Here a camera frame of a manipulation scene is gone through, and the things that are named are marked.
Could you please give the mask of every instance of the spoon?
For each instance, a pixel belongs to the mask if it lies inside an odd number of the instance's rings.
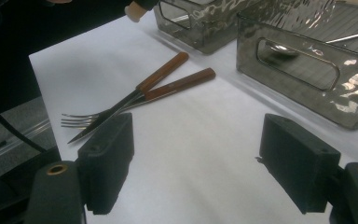
[[[358,34],[356,35],[349,35],[349,36],[345,36],[345,37],[341,37],[339,39],[334,39],[334,40],[329,40],[326,41],[326,44],[333,44],[333,43],[338,43],[338,42],[342,42],[345,40],[350,40],[350,39],[354,39],[354,38],[358,38]],[[266,46],[268,46],[269,48],[275,50],[276,52],[286,55],[286,56],[292,56],[295,57],[298,55],[298,52],[293,50],[293,49],[289,49],[285,46],[279,45],[279,44],[274,44],[272,42],[266,41]]]

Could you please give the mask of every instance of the white surface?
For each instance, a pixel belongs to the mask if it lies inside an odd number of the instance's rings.
[[[358,131],[350,132],[310,112],[236,70],[236,41],[213,55],[166,36],[153,13],[139,23],[106,24],[30,56],[63,160],[75,160],[85,141],[66,143],[77,130],[60,126],[61,113],[104,110],[179,51],[190,54],[161,85],[212,67],[216,79],[131,110],[135,156],[108,216],[88,213],[88,223],[328,223],[303,216],[258,163],[263,119],[292,119],[342,153],[341,165],[358,161]]]

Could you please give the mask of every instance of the dark background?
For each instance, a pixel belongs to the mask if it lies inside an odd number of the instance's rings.
[[[28,56],[124,15],[130,0],[8,0],[0,7],[0,113],[40,96]]]

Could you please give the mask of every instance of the white tablecloth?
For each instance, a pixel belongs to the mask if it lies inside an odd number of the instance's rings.
[[[303,216],[258,163],[266,113],[292,119],[358,161],[358,131],[339,128],[236,70],[236,41],[212,55],[157,28],[152,12],[76,36],[30,56],[63,160],[73,161],[87,140],[67,145],[78,130],[61,127],[61,113],[104,110],[134,90],[179,51],[187,63],[161,85],[212,67],[216,79],[131,110],[135,155],[108,216],[88,223],[328,223]]]

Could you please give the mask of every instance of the brass insert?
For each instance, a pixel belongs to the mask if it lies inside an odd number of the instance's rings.
[[[48,175],[60,175],[68,169],[68,166],[65,164],[58,164],[50,167],[48,169]]]

